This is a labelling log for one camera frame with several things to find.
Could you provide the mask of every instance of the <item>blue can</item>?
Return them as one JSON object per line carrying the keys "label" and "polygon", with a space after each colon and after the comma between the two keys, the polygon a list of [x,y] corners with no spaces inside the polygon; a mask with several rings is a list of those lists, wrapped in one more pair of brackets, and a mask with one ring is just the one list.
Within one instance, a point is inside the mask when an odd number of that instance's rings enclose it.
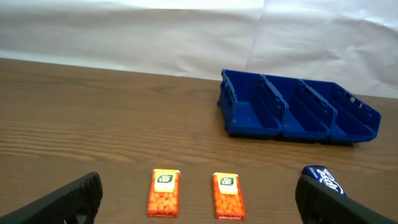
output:
{"label": "blue can", "polygon": [[340,187],[340,184],[336,181],[336,179],[332,176],[329,170],[324,166],[306,166],[301,172],[303,175],[309,175],[315,180],[325,184],[332,190],[344,195],[346,192]]}

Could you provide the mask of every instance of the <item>orange tic tac box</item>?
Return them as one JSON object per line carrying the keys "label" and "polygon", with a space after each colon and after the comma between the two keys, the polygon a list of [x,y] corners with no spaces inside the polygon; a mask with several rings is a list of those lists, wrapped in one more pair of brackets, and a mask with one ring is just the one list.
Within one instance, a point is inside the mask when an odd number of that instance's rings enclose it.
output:
{"label": "orange tic tac box", "polygon": [[154,169],[150,184],[148,217],[177,217],[179,183],[179,170]]}
{"label": "orange tic tac box", "polygon": [[237,174],[214,173],[213,191],[217,219],[244,220],[246,212]]}

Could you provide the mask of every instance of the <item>wooden table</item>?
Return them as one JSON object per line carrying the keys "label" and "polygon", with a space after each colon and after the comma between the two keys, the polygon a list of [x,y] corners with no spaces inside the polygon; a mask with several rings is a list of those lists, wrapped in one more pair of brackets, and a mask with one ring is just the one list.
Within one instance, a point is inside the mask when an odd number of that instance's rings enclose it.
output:
{"label": "wooden table", "polygon": [[[347,194],[398,221],[398,100],[377,139],[328,146],[230,138],[218,81],[0,60],[0,215],[90,172],[104,189],[97,224],[219,223],[210,177],[239,174],[246,223],[301,223],[294,190],[324,164]],[[177,219],[147,218],[151,171],[181,171]]]}

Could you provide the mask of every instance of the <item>crease in white backdrop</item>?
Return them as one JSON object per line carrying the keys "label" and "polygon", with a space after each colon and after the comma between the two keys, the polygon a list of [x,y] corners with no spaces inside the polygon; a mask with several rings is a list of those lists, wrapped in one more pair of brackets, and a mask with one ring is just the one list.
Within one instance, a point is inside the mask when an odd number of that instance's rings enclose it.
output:
{"label": "crease in white backdrop", "polygon": [[3,0],[0,57],[220,80],[222,68],[398,98],[395,0]]}

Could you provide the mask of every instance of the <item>blue plastic container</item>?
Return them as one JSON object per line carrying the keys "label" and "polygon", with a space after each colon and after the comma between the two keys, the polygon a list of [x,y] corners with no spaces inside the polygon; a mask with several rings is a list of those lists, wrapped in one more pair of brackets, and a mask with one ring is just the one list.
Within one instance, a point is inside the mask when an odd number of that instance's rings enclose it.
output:
{"label": "blue plastic container", "polygon": [[331,140],[345,142],[370,141],[377,136],[381,114],[353,94],[332,82],[304,80],[325,97],[337,110]]}
{"label": "blue plastic container", "polygon": [[223,70],[220,85],[230,134],[331,142],[370,141],[381,115],[336,83]]}

